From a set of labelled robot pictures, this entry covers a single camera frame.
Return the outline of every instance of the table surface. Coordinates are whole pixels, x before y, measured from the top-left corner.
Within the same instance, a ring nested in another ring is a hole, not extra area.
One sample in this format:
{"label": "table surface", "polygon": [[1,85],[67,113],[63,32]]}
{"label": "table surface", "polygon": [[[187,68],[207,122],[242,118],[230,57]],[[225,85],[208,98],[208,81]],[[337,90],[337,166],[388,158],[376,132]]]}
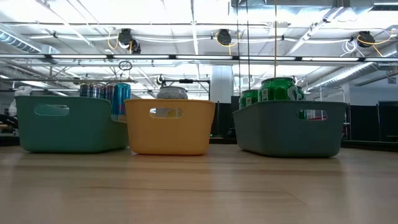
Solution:
{"label": "table surface", "polygon": [[29,154],[0,147],[1,223],[398,223],[398,154],[278,159]]}

